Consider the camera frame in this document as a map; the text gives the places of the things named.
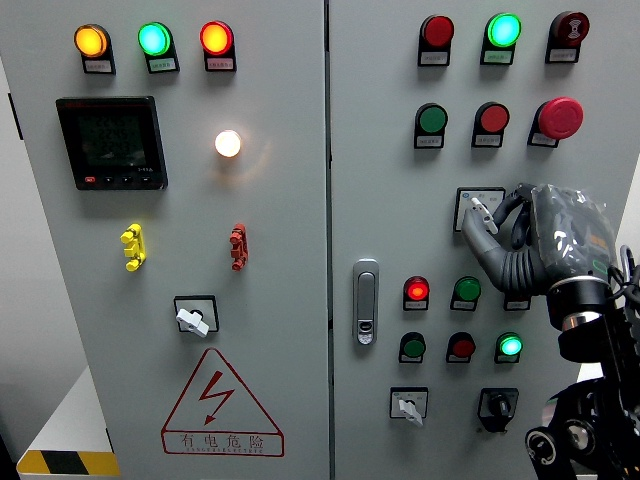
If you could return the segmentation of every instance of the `high voltage warning label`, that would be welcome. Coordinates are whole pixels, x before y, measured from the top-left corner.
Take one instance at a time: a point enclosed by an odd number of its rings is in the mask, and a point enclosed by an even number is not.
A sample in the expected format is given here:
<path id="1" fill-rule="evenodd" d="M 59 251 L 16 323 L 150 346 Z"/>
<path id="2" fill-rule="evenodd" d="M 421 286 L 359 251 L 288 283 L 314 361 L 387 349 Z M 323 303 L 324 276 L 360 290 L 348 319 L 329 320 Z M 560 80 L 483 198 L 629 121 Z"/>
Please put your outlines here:
<path id="1" fill-rule="evenodd" d="M 165 453 L 283 457 L 284 435 L 215 348 L 205 350 L 162 427 Z"/>

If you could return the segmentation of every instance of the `white switch handle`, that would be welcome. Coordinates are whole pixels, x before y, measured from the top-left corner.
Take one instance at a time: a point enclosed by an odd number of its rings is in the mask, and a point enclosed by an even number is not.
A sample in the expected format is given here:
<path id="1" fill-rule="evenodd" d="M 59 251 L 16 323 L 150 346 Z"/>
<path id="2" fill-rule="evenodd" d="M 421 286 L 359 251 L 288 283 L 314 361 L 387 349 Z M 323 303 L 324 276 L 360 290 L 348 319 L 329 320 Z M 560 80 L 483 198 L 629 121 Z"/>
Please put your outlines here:
<path id="1" fill-rule="evenodd" d="M 413 423 L 416 427 L 422 427 L 422 416 L 416 410 L 416 406 L 412 402 L 405 402 L 404 400 L 398 400 L 400 402 L 400 411 L 404 415 L 404 418 Z"/>
<path id="2" fill-rule="evenodd" d="M 204 338 L 209 333 L 209 325 L 202 321 L 202 315 L 199 313 L 191 313 L 181 308 L 178 315 L 176 315 L 176 321 L 180 324 L 182 330 L 189 330 L 199 337 Z"/>

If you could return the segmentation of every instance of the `meter display screen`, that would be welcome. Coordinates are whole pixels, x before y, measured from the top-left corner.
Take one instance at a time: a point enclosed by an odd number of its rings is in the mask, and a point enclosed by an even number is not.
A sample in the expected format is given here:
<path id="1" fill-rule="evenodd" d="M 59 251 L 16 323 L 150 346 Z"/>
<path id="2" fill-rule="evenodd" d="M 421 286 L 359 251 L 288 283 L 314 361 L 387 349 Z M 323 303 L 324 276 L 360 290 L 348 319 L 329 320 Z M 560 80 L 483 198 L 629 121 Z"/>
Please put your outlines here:
<path id="1" fill-rule="evenodd" d="M 153 97 L 56 101 L 79 190 L 161 190 L 167 186 Z"/>

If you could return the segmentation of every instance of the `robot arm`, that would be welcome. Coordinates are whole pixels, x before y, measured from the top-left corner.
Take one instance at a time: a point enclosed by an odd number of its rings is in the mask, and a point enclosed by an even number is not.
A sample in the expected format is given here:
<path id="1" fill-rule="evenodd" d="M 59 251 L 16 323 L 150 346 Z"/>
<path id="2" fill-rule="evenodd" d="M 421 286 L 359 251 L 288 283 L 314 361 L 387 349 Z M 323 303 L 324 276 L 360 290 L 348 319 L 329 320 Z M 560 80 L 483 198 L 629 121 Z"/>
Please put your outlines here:
<path id="1" fill-rule="evenodd" d="M 550 322 L 561 332 L 561 355 L 600 362 L 604 374 L 550 399 L 550 421 L 526 436 L 536 474 L 573 480 L 574 462 L 599 480 L 640 479 L 640 350 L 634 338 L 640 333 L 640 268 L 630 253 L 625 273 L 615 268 L 613 231 L 584 193 L 520 184 L 498 207 L 494 223 L 501 226 L 518 207 L 511 246 L 519 251 L 504 249 L 474 209 L 462 224 L 469 248 L 498 290 L 545 295 Z M 610 277 L 620 285 L 616 294 Z M 616 308 L 623 295 L 627 307 Z"/>

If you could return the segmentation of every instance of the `yellow terminal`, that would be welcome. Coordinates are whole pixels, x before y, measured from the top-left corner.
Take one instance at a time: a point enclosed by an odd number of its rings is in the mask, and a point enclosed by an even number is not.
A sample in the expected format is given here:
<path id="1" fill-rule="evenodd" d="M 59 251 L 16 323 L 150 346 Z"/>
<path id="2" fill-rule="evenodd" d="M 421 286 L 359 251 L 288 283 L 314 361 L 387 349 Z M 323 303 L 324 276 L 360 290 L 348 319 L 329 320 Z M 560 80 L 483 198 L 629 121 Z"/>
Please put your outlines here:
<path id="1" fill-rule="evenodd" d="M 120 241 L 124 243 L 124 256 L 131 258 L 127 262 L 126 268 L 129 272 L 135 272 L 144 263 L 147 253 L 142 239 L 142 227 L 137 223 L 129 225 L 122 235 Z"/>

